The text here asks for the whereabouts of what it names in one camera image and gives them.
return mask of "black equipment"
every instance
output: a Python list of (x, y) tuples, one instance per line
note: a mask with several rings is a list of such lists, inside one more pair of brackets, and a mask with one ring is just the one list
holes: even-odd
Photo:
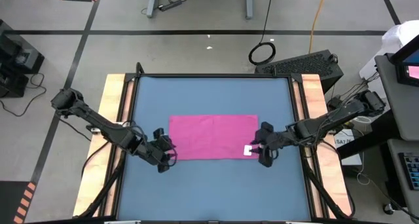
[(20, 74), (36, 74), (44, 56), (19, 35), (7, 34), (12, 29), (0, 20), (0, 63), (6, 63)]
[(101, 131), (102, 136), (113, 145), (118, 146), (130, 155), (137, 155), (146, 160), (151, 165), (157, 165), (158, 172), (162, 173), (169, 170), (169, 160), (176, 154), (166, 153), (174, 149), (169, 136), (164, 135), (163, 128), (153, 132), (154, 140), (147, 141), (147, 136), (139, 126), (123, 127), (105, 119), (97, 112), (93, 111), (83, 101), (83, 95), (71, 88), (61, 89), (60, 92), (51, 100), (52, 107), (56, 114), (67, 118), (76, 115)]
[(388, 56), (395, 65), (398, 83), (419, 86), (419, 74), (413, 73), (414, 68), (419, 67), (419, 35), (395, 54)]
[(337, 56), (331, 54), (329, 50), (260, 65), (256, 67), (255, 73), (318, 74), (323, 93), (326, 93), (343, 76)]
[(0, 98), (23, 97), (28, 77), (0, 62)]
[(274, 132), (274, 127), (262, 122), (261, 129), (256, 131), (253, 145), (261, 147), (251, 150), (259, 154), (259, 162), (266, 167), (272, 166), (272, 152), (285, 146), (301, 145), (315, 147), (327, 132), (358, 116), (374, 117), (384, 111), (386, 104), (378, 97), (376, 92), (368, 90), (360, 92), (348, 103), (328, 112), (316, 119), (304, 119), (285, 127), (283, 132)]

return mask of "black keyboard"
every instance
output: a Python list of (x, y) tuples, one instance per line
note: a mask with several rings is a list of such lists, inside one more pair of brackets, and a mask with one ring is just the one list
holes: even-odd
[(419, 153), (399, 153), (411, 190), (419, 191)]
[(316, 73), (320, 77), (328, 76), (333, 72), (330, 67), (330, 61), (325, 59), (322, 54), (311, 54), (305, 57), (293, 58), (292, 60), (283, 60), (265, 66), (259, 72), (272, 73), (274, 67), (277, 73)]

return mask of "pink cloth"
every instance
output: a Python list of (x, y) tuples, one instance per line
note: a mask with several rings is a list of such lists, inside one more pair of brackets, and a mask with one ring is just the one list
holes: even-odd
[(257, 159), (243, 154), (257, 129), (256, 115), (171, 116), (169, 137), (178, 160)]

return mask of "metal table leg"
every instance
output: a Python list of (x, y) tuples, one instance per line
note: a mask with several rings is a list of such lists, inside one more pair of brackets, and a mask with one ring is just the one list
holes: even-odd
[(149, 0), (149, 6), (147, 7), (147, 17), (153, 17), (153, 11), (155, 9), (156, 1), (158, 0)]
[(253, 0), (246, 0), (246, 19), (253, 18)]

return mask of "white label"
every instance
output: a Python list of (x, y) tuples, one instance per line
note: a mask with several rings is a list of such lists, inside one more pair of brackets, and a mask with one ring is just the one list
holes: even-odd
[(335, 144), (336, 148), (349, 143), (354, 140), (354, 135), (352, 134), (352, 130), (350, 129), (343, 129), (338, 134), (335, 135)]
[(252, 146), (251, 145), (245, 145), (244, 146), (243, 155), (245, 155), (245, 156), (251, 156), (251, 152), (250, 152), (251, 149), (252, 149)]

